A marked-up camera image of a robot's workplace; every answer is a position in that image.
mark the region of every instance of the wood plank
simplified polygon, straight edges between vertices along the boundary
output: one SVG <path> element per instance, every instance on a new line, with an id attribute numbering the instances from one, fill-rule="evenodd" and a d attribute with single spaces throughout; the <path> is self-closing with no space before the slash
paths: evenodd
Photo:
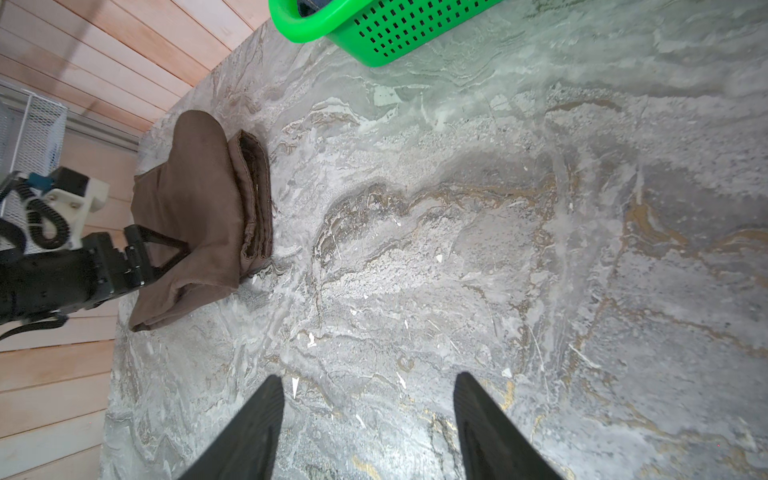
<path id="1" fill-rule="evenodd" d="M 4 74 L 2 77 L 8 75 L 8 79 L 12 79 L 15 82 L 21 82 L 30 90 L 37 91 L 38 93 L 53 97 L 54 99 L 61 99 L 64 103 L 77 105 L 83 108 L 82 111 L 77 111 L 74 108 L 72 110 L 77 111 L 77 113 L 85 117 L 88 117 L 89 112 L 94 112 L 98 115 L 110 118 L 119 124 L 136 129 L 139 132 L 145 132 L 152 127 L 152 122 L 148 120 L 137 117 L 122 108 L 115 107 L 112 104 L 99 100 L 93 95 L 71 87 L 53 77 L 42 74 L 39 71 L 33 70 L 26 65 L 22 65 L 17 61 L 2 55 L 0 55 L 0 71 Z"/>
<path id="2" fill-rule="evenodd" d="M 128 245 L 128 241 L 125 240 L 125 234 L 122 232 L 122 230 L 112 230 L 110 228 L 92 227 L 90 225 L 86 225 L 85 227 L 83 227 L 82 236 L 85 237 L 86 235 L 93 232 L 109 233 L 109 236 L 112 239 L 112 245 L 115 248 L 119 248 L 120 250 L 125 250 L 125 247 L 127 247 Z"/>
<path id="3" fill-rule="evenodd" d="M 123 230 L 131 224 L 131 202 L 110 197 L 101 210 L 88 214 L 85 224 L 89 227 Z"/>
<path id="4" fill-rule="evenodd" d="M 27 12 L 16 4 L 8 3 L 0 17 L 0 28 L 63 58 L 69 63 L 92 73 L 126 92 L 166 111 L 173 107 L 179 96 L 147 80 L 130 68 L 89 47 L 75 37 Z"/>
<path id="5" fill-rule="evenodd" d="M 112 0 L 203 66 L 214 69 L 230 49 L 171 0 Z"/>
<path id="6" fill-rule="evenodd" d="M 45 20 L 59 30 L 77 38 L 86 45 L 99 50 L 139 75 L 142 75 L 166 90 L 183 97 L 192 87 L 186 81 L 147 60 L 125 44 L 112 38 L 105 31 L 93 26 L 81 16 L 70 12 L 54 0 L 13 0 L 27 12 Z"/>
<path id="7" fill-rule="evenodd" d="M 49 77 L 58 79 L 78 90 L 129 111 L 145 120 L 156 121 L 165 113 L 125 90 L 79 68 L 63 58 L 0 28 L 0 51 L 13 60 L 27 65 Z"/>
<path id="8" fill-rule="evenodd" d="M 9 477 L 8 480 L 96 480 L 101 445 Z"/>
<path id="9" fill-rule="evenodd" d="M 104 410 L 0 439 L 0 478 L 101 444 Z"/>
<path id="10" fill-rule="evenodd" d="M 104 302 L 96 308 L 90 310 L 79 310 L 75 313 L 71 313 L 69 316 L 72 318 L 89 317 L 89 316 L 117 316 L 120 306 L 120 299 L 116 298 L 108 302 Z"/>
<path id="11" fill-rule="evenodd" d="M 268 0 L 224 0 L 253 30 L 270 19 Z"/>
<path id="12" fill-rule="evenodd" d="M 59 165 L 109 184 L 109 196 L 131 201 L 137 154 L 67 131 Z"/>
<path id="13" fill-rule="evenodd" d="M 113 350 L 105 340 L 0 353 L 0 392 L 109 372 Z"/>
<path id="14" fill-rule="evenodd" d="M 56 2 L 190 85 L 208 74 L 199 61 L 109 0 Z"/>
<path id="15" fill-rule="evenodd" d="M 174 0 L 174 3 L 230 50 L 253 33 L 253 29 L 223 0 Z"/>
<path id="16" fill-rule="evenodd" d="M 17 326 L 19 326 L 19 322 L 8 322 L 0 325 L 0 334 Z M 0 342 L 0 352 L 34 349 L 40 346 L 112 340 L 117 326 L 118 318 L 116 316 L 71 318 L 61 328 L 19 333 L 8 337 Z"/>
<path id="17" fill-rule="evenodd" d="M 109 378 L 98 373 L 0 393 L 0 439 L 106 409 Z"/>

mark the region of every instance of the marble tabletop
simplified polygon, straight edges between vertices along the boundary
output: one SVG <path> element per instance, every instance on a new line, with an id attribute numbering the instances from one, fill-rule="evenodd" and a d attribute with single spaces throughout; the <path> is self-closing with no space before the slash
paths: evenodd
<path id="1" fill-rule="evenodd" d="M 267 22 L 141 170 L 189 109 L 267 147 L 273 263 L 124 300 L 102 478 L 179 477 L 272 373 L 274 478 L 464 478 L 465 370 L 563 478 L 768 478 L 764 1 L 505 0 L 376 69 Z"/>

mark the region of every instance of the basket handle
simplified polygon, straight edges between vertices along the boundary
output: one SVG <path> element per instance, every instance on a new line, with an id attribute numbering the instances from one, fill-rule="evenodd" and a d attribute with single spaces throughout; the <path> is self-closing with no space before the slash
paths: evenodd
<path id="1" fill-rule="evenodd" d="M 332 0 L 319 12 L 302 18 L 296 0 L 270 0 L 277 31 L 293 43 L 307 43 L 328 35 L 370 3 L 370 0 Z"/>

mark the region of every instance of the green plastic basket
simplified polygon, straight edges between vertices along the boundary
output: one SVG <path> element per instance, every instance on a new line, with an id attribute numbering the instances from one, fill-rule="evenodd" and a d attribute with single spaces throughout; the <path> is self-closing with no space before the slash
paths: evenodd
<path id="1" fill-rule="evenodd" d="M 369 67 L 386 65 L 501 0 L 333 0 L 301 18 L 296 0 L 270 0 L 277 30 L 296 43 L 327 36 Z"/>

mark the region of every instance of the folded brown cloth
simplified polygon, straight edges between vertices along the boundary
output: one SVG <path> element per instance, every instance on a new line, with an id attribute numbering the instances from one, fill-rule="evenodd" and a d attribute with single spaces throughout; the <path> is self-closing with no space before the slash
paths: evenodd
<path id="1" fill-rule="evenodd" d="M 139 291 L 133 331 L 223 299 L 272 254 L 270 168 L 253 135 L 239 131 L 228 144 L 216 119 L 184 112 L 168 162 L 135 180 L 134 222 L 189 243 L 191 253 Z M 155 265 L 176 253 L 154 244 L 149 251 Z"/>

